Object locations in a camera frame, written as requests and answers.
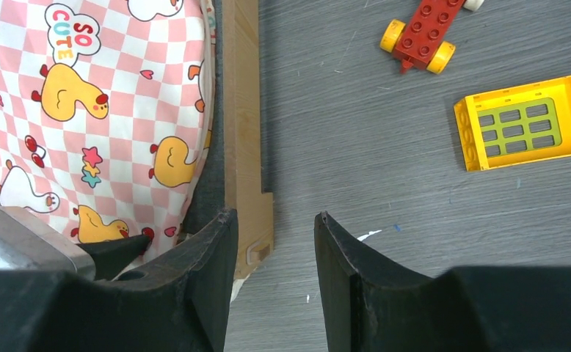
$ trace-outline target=gray wood surface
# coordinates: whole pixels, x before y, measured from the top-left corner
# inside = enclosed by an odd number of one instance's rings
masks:
[[[325,351],[313,217],[328,210],[393,260],[571,264],[571,158],[467,173],[452,106],[571,74],[571,1],[461,11],[440,76],[378,48],[418,0],[263,0],[264,158],[275,252],[233,302],[226,351]]]

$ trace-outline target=toy wheel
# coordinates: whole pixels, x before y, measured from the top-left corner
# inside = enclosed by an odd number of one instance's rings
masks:
[[[387,26],[387,30],[383,34],[383,38],[381,39],[381,49],[391,52],[393,47],[396,46],[396,43],[400,39],[400,35],[404,31],[404,27],[407,25],[398,20],[393,20]]]
[[[465,0],[465,3],[462,5],[465,9],[470,11],[477,11],[477,9],[482,6],[484,0]]]
[[[448,42],[441,43],[426,69],[432,73],[442,73],[445,66],[450,62],[450,59],[452,58],[452,55],[454,55],[456,49],[457,47],[454,46],[454,44]]]

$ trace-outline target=yellow wheel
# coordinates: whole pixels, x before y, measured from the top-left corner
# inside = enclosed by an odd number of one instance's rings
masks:
[[[381,39],[381,49],[385,51],[391,52],[393,47],[396,46],[396,43],[400,39],[400,34],[404,31],[404,27],[407,25],[404,24],[402,21],[393,20],[387,26],[387,30],[383,34],[383,38]]]
[[[443,69],[448,64],[448,62],[450,62],[450,59],[456,50],[457,47],[454,46],[454,44],[448,42],[441,43],[426,69],[432,73],[442,73]]]

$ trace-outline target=checkered fabric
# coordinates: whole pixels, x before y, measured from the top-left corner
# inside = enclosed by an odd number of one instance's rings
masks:
[[[208,153],[211,0],[0,0],[0,205],[175,245]]]

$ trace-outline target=star print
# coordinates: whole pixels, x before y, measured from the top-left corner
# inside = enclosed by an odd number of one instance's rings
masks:
[[[84,158],[82,158],[82,160],[89,163],[91,167],[95,167],[95,165],[103,161],[102,157],[98,154],[97,147],[91,147],[89,149],[82,148],[82,152],[84,154]]]
[[[91,188],[95,188],[95,185],[97,185],[98,183],[102,182],[102,180],[100,180],[99,177],[97,177],[97,176],[95,176],[95,177],[91,176],[91,174],[90,174],[87,170],[85,170],[85,169],[82,170],[82,174],[83,174],[84,176],[83,176],[83,178],[81,178],[80,180],[81,180],[82,182],[88,183],[88,184],[89,184],[89,187],[91,187]]]
[[[97,167],[92,167],[91,164],[87,163],[86,160],[83,160],[82,162],[84,163],[82,171],[89,172],[89,175],[91,175],[91,177],[95,177],[97,174],[100,173],[100,169],[98,169]]]

